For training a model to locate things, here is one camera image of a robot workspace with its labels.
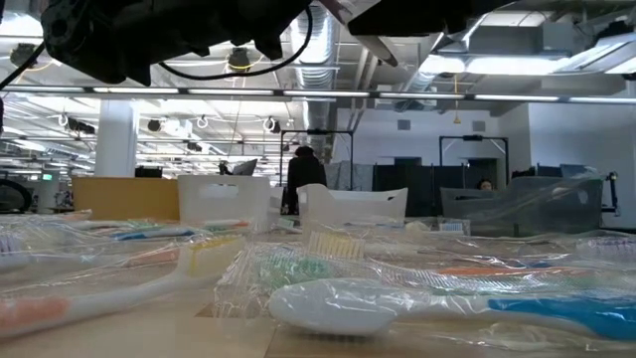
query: column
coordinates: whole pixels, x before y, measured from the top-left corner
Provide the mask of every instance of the column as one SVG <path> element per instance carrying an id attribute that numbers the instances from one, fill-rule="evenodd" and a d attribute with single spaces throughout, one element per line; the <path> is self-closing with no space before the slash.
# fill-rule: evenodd
<path id="1" fill-rule="evenodd" d="M 130 100 L 102 100 L 95 176 L 134 177 L 139 115 Z"/>
<path id="2" fill-rule="evenodd" d="M 52 214 L 56 208 L 56 194 L 60 192 L 60 171 L 43 170 L 38 187 L 38 214 Z"/>

